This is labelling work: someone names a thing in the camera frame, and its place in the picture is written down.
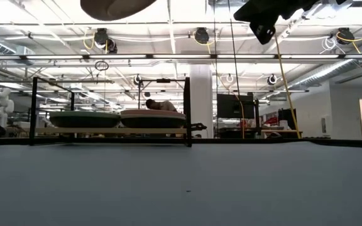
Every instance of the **pillar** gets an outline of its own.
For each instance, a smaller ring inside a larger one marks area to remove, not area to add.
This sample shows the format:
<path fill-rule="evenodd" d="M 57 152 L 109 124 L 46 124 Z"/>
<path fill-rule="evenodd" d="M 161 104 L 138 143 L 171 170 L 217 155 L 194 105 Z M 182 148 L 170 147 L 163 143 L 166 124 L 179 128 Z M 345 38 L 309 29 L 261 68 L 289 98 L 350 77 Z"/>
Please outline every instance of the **pillar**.
<path fill-rule="evenodd" d="M 207 131 L 195 131 L 202 138 L 213 138 L 213 93 L 210 65 L 190 65 L 191 120 L 207 126 Z"/>

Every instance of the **monitor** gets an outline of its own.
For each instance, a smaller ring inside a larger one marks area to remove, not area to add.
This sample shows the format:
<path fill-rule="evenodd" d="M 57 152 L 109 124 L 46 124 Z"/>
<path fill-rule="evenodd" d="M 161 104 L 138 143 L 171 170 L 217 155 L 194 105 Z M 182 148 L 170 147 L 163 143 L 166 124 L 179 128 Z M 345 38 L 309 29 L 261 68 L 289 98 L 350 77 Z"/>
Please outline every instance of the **monitor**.
<path fill-rule="evenodd" d="M 240 119 L 243 117 L 241 104 L 244 109 L 245 119 L 255 118 L 254 97 L 252 94 L 240 95 L 239 100 L 235 95 L 217 95 L 217 117 L 226 119 Z"/>

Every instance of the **gray mat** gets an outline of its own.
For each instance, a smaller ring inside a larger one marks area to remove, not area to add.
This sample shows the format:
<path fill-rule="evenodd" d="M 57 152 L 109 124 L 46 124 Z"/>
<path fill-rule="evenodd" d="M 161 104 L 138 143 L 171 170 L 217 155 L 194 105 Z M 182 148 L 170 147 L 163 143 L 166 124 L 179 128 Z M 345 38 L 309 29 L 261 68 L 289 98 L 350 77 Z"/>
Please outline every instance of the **gray mat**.
<path fill-rule="evenodd" d="M 0 225 L 362 225 L 362 149 L 0 146 Z"/>

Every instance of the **person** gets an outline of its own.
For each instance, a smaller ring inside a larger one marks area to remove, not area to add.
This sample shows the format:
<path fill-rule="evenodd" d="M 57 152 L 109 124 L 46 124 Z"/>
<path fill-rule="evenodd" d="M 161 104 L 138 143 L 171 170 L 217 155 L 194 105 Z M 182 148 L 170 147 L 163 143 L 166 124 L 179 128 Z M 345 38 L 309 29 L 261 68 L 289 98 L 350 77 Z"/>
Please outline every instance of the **person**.
<path fill-rule="evenodd" d="M 177 112 L 176 108 L 170 101 L 156 102 L 152 99 L 146 101 L 147 108 L 151 110 L 168 110 L 172 112 Z"/>

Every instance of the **white robot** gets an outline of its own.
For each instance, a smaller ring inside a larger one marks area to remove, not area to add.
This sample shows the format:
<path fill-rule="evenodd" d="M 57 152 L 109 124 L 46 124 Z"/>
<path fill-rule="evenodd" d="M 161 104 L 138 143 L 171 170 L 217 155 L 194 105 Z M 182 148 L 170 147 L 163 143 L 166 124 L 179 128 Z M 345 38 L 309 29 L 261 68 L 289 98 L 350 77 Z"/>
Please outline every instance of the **white robot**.
<path fill-rule="evenodd" d="M 6 128 L 8 114 L 14 110 L 14 102 L 9 99 L 11 89 L 0 88 L 0 126 Z"/>

